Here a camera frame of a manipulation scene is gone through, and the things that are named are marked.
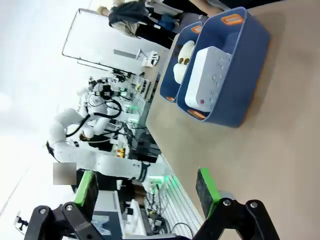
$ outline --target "brown table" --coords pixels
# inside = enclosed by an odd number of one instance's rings
[[[198,167],[238,201],[264,202],[281,239],[319,239],[319,0],[287,0],[249,11],[271,33],[243,125],[201,123],[155,94],[147,127],[192,202]],[[223,239],[239,239],[227,233]]]

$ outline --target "gray blurred square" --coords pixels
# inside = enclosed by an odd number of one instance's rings
[[[76,185],[77,164],[75,162],[53,163],[53,185]]]

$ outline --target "green tape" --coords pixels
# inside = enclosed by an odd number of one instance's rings
[[[95,172],[91,170],[86,170],[83,174],[83,177],[81,179],[78,190],[76,191],[76,195],[74,199],[74,203],[77,204],[79,207],[84,206],[86,196],[90,188],[90,183],[94,176],[95,176]]]
[[[221,199],[221,195],[217,189],[216,183],[214,181],[214,179],[212,178],[209,169],[207,167],[202,167],[200,168],[200,172],[201,175],[203,177],[203,180],[205,182],[205,185],[212,197],[212,205],[210,207],[210,211],[208,216],[206,216],[207,218],[212,214],[212,211],[214,210],[214,205],[217,204],[219,202],[219,200]]]

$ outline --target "small blue bin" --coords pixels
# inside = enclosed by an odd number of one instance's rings
[[[175,103],[177,101],[177,94],[181,86],[181,84],[178,84],[175,81],[174,77],[174,66],[178,63],[178,56],[175,53],[180,52],[180,49],[178,49],[179,45],[183,46],[186,42],[190,40],[194,41],[195,43],[197,42],[202,25],[202,22],[199,21],[189,26],[186,26],[184,29],[182,29],[176,41],[173,54],[170,58],[168,67],[165,71],[160,87],[160,95],[171,103]]]
[[[243,7],[209,18],[202,27],[181,83],[178,107],[198,121],[239,127],[252,101],[269,40],[268,31]],[[232,58],[213,110],[202,112],[189,107],[185,96],[197,52],[210,46],[232,54]]]

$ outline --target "blue basket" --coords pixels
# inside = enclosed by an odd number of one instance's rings
[[[209,18],[203,25],[181,83],[177,105],[198,121],[239,127],[252,101],[268,50],[270,34],[243,7]],[[232,54],[228,71],[211,112],[189,107],[185,102],[197,52],[215,46]]]
[[[179,53],[180,49],[178,46],[183,46],[186,42],[192,40],[195,43],[200,35],[200,28],[202,26],[202,22],[195,22],[189,26],[186,26],[182,29],[173,50],[173,54],[170,58],[169,65],[165,71],[162,84],[160,87],[160,95],[167,99],[171,103],[175,103],[177,101],[177,94],[181,84],[178,84],[175,81],[174,77],[174,66],[178,63],[178,56],[175,53]]]

